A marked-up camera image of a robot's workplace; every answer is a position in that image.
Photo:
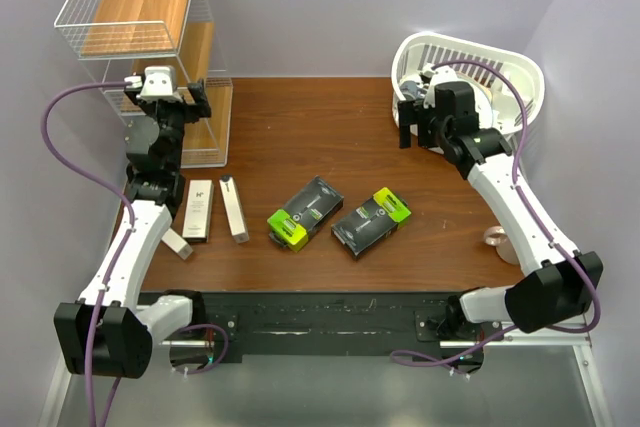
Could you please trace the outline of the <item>black green razor box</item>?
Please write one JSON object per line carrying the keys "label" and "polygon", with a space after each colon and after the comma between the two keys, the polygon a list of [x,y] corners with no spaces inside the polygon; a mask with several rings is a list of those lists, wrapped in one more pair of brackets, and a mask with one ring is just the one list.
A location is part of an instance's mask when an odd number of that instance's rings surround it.
{"label": "black green razor box", "polygon": [[402,227],[412,212],[392,190],[383,187],[331,226],[333,236],[354,260]]}
{"label": "black green razor box", "polygon": [[344,196],[315,176],[268,219],[270,239],[281,248],[299,252],[344,203]]}

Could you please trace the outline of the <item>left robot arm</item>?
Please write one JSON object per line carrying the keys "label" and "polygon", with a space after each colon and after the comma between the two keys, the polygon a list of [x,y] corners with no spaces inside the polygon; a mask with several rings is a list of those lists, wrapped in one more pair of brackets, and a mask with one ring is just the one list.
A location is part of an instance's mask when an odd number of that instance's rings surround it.
{"label": "left robot arm", "polygon": [[144,76],[119,86],[143,112],[127,123],[127,184],[114,190],[124,205],[122,223],[79,298],[57,307],[54,326],[70,373],[137,379],[155,345],[176,332],[196,339],[207,327],[197,291],[168,290],[150,307],[138,311],[136,306],[150,262],[183,199],[185,127],[210,117],[211,107],[203,81],[188,85],[188,97]]}

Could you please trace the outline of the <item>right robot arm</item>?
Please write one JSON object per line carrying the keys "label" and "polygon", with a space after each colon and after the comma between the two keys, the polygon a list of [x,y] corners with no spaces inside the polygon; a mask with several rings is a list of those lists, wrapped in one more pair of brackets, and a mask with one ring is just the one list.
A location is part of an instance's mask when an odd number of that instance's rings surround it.
{"label": "right robot arm", "polygon": [[522,332],[543,328],[567,332],[566,321],[597,313],[596,287],[603,264],[581,252],[551,221],[523,177],[516,157],[495,128],[483,129],[472,87],[463,81],[436,86],[434,103],[401,101],[397,106],[400,145],[416,141],[437,147],[461,177],[481,195],[508,237],[523,279],[501,288],[462,294],[445,316],[448,333],[469,339],[482,322],[510,322]]}

